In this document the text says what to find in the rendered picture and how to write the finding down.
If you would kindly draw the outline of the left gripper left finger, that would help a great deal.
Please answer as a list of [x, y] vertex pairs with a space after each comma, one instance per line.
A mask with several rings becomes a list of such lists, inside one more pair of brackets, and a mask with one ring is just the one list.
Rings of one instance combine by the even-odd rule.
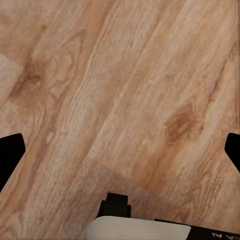
[[0, 192], [26, 151], [21, 133], [0, 138]]

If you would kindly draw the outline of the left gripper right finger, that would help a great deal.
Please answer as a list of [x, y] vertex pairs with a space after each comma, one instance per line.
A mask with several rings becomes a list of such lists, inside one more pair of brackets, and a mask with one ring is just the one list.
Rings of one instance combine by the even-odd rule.
[[240, 172], [240, 135], [234, 133], [228, 134], [225, 152]]

